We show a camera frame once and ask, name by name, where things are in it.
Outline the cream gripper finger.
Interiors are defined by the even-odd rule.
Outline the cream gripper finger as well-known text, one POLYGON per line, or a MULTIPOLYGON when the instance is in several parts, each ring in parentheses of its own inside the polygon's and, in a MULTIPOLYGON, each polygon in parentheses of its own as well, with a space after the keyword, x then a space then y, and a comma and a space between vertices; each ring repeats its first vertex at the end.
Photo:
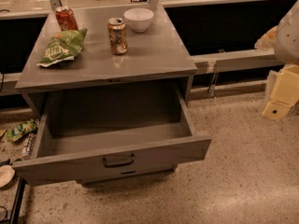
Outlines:
POLYGON ((286 64, 278 72, 270 71, 266 98, 262 117, 269 120, 285 117, 299 101, 299 65, 286 64))

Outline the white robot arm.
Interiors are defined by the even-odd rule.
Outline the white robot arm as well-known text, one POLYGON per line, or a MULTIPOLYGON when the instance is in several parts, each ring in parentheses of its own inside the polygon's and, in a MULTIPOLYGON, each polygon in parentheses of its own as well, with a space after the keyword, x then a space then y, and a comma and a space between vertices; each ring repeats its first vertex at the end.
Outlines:
POLYGON ((277 26, 257 40, 254 48, 272 49, 284 63, 278 72, 269 73, 269 96, 262 112, 265 119, 282 119, 299 101, 299 1, 277 26))

